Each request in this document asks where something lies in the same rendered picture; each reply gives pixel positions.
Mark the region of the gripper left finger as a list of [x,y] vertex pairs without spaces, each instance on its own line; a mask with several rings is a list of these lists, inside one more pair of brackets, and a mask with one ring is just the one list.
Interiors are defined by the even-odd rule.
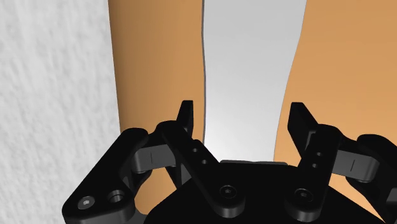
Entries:
[[[222,164],[192,138],[193,103],[154,132],[124,130],[64,202],[66,224],[220,224],[240,216],[246,196]],[[164,167],[176,191],[148,214],[135,198],[154,169]]]

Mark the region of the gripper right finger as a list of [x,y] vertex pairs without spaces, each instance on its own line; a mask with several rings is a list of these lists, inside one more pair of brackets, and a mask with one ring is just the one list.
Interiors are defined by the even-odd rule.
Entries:
[[302,102],[291,103],[288,132],[301,160],[287,189],[286,212],[311,223],[325,216],[327,205],[353,213],[330,194],[332,174],[343,176],[377,212],[376,221],[397,224],[397,145],[377,134],[349,139],[336,127],[319,124]]

